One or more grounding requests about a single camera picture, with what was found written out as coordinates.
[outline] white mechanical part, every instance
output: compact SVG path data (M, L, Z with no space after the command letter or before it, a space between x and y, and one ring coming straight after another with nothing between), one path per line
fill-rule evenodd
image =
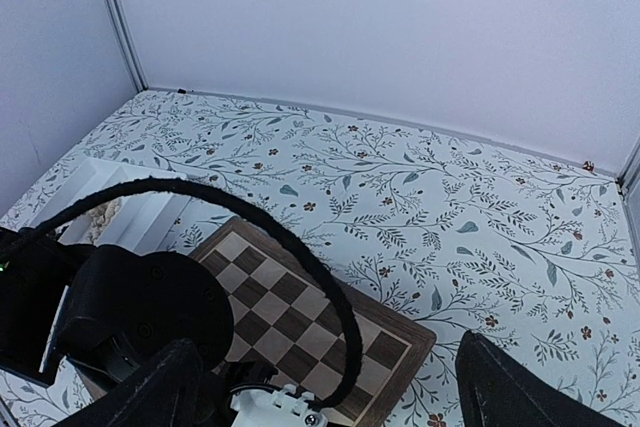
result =
M295 397L296 387L285 385L282 390L268 392L247 389L231 400L231 408L238 412L232 427L326 427L327 417L309 408L311 392Z

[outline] wall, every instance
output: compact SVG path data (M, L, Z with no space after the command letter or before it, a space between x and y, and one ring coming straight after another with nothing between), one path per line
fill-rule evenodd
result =
M0 213L135 92L104 0L0 0Z
M123 0L156 87L401 118L618 171L640 0Z

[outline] chessboard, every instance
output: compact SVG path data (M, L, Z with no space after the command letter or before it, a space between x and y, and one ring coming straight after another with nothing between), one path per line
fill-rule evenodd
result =
M324 398L342 378L345 342L335 310L288 251L253 225L233 218L192 254L229 295L235 334L226 361L266 360L271 381ZM339 282L363 338L362 373L350 396L324 413L333 422L379 426L409 386L436 336Z

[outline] floral pattern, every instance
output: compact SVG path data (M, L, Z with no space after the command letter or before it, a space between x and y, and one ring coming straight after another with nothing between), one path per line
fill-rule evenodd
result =
M638 268L614 181L581 168L302 108L148 91L100 124L2 219L25 225L87 156L187 173L268 210L339 278L434 330L389 426L461 426L454 359L481 332L561 392L640 425ZM163 248L229 218L192 200ZM88 394L0 376L22 425Z

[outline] curved black cable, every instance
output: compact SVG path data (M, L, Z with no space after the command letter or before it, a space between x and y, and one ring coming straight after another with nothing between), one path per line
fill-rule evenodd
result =
M336 309L340 319L342 331L346 343L346 356L344 374L335 391L324 400L317 400L312 406L318 409L335 407L340 404L353 390L360 375L362 364L362 337L360 328L353 314L351 302L331 275L331 272L309 250L309 248L291 231L280 225L271 215L264 210L246 202L235 195L221 189L204 184L197 184L180 179L143 179L133 180L114 185L100 192L91 194L78 200L75 204L49 220L45 220L32 231L22 235L11 245L0 251L0 263L10 260L10 257L32 242L44 237L48 232L84 214L88 210L100 204L130 195L143 194L145 192L171 192L174 194L196 197L211 204L220 205L232 211L234 214L248 220L265 230L280 245L289 251L300 265L311 275L329 301Z

